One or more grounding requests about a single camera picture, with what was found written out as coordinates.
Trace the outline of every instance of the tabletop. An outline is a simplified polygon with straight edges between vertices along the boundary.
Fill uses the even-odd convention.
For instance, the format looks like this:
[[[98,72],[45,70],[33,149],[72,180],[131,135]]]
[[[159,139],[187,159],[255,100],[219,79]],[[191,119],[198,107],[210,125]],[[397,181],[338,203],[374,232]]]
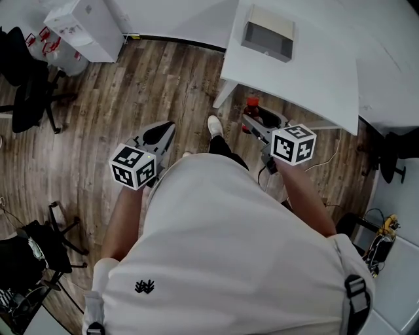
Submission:
[[[251,6],[295,23],[293,59],[284,63],[241,46]],[[356,135],[358,79],[355,58],[327,31],[299,18],[279,0],[240,0],[221,78],[278,96]]]

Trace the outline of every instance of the black embroidered logo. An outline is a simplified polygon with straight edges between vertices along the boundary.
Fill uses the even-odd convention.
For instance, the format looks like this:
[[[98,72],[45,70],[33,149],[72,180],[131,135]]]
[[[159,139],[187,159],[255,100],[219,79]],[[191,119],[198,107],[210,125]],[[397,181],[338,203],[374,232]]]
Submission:
[[[137,293],[141,293],[141,292],[145,292],[147,294],[149,294],[152,290],[155,289],[155,281],[151,281],[149,279],[149,282],[146,283],[145,281],[140,281],[139,283],[137,282],[136,284],[136,292]]]

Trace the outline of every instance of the shoe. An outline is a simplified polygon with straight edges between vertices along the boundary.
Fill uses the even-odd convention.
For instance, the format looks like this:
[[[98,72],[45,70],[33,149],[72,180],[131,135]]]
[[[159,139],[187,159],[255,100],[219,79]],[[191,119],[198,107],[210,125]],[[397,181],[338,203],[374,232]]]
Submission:
[[[208,130],[211,133],[211,138],[214,138],[218,135],[220,135],[221,137],[223,136],[223,125],[221,124],[220,120],[214,115],[211,115],[208,118]]]

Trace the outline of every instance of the red bottle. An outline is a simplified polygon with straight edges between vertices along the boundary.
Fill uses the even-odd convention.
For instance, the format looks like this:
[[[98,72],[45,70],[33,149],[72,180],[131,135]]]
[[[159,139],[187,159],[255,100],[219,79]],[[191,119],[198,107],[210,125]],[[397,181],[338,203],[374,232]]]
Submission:
[[[259,98],[258,97],[248,97],[247,99],[247,107],[244,109],[244,114],[250,116],[251,118],[254,118],[257,120],[259,118]],[[244,125],[242,125],[242,131],[248,134],[251,134],[251,132],[248,130],[248,128]]]

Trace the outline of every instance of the red cap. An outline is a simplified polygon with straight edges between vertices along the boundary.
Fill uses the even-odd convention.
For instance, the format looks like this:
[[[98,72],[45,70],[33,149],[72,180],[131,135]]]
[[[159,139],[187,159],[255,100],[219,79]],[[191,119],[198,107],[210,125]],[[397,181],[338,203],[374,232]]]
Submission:
[[[259,105],[259,98],[258,97],[248,97],[247,106],[257,107],[258,105]]]

